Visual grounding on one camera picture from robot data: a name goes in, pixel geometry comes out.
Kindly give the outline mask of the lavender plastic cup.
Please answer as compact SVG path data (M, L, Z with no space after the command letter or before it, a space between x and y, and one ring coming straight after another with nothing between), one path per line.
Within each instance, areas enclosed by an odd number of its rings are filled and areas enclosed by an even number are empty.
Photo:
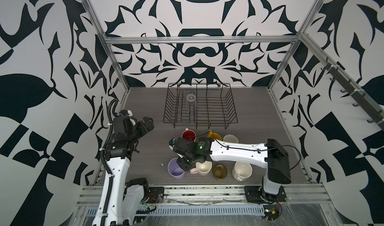
M185 176L185 171L178 165L178 158L172 159L168 164L169 174L176 180L182 180Z

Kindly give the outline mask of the dark green mug white inside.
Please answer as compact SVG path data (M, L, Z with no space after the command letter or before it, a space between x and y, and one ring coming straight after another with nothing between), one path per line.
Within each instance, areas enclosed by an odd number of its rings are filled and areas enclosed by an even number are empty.
M223 142L230 143L230 144L238 144L239 140L234 135L225 135L223 137Z

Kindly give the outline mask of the clear glass tumbler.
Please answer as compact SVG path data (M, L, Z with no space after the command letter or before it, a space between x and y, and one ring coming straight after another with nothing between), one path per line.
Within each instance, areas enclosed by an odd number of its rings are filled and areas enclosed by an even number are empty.
M197 96L194 93L189 93L186 96L186 109L195 110L197 108Z

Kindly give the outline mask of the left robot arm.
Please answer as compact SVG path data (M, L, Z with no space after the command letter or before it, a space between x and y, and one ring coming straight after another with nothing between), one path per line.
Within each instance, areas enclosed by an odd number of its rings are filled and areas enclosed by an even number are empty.
M153 119L137 121L129 115L120 115L109 123L105 144L99 149L106 170L105 182L94 226L131 226L139 205L150 193L146 178L126 181L132 154L137 151L139 139L152 131Z

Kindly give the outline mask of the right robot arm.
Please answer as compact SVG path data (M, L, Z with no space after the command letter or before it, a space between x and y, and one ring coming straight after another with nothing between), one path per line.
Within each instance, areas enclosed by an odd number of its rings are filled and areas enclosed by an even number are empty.
M274 139L259 144L230 144L211 138L199 138L197 142L173 138L169 147L179 156L177 163L184 171L189 171L196 163L205 162L254 165L266 169L262 191L271 196L276 196L282 185L292 183L289 153Z

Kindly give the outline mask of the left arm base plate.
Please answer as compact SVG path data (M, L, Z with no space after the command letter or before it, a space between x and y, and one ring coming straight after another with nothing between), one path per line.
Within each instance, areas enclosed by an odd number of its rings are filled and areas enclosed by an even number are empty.
M164 199L165 188L164 187L149 187L149 191L145 194L142 203L156 204L160 203Z

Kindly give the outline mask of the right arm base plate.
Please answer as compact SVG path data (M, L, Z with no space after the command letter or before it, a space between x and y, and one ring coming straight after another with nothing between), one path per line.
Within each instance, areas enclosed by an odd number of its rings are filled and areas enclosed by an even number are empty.
M265 193L262 186L245 186L245 196L248 203L273 204L276 201L286 202L287 195L283 186L280 186L277 195Z

